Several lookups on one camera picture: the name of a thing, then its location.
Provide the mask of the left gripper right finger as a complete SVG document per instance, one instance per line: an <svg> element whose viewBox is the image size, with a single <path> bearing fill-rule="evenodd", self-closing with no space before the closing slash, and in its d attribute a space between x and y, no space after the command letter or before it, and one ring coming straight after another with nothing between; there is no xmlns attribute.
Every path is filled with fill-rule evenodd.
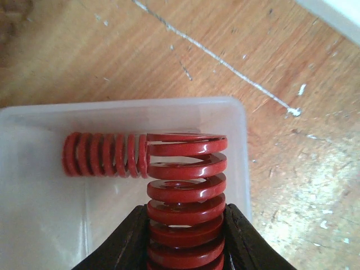
<svg viewBox="0 0 360 270"><path fill-rule="evenodd" d="M227 204L223 214L224 269L295 270L262 238L235 204Z"/></svg>

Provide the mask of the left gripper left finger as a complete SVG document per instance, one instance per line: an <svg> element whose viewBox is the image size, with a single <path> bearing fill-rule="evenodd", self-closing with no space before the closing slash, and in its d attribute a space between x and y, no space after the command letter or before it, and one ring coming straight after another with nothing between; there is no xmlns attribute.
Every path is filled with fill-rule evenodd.
<svg viewBox="0 0 360 270"><path fill-rule="evenodd" d="M136 206L95 251L73 268L146 269L149 221L147 205Z"/></svg>

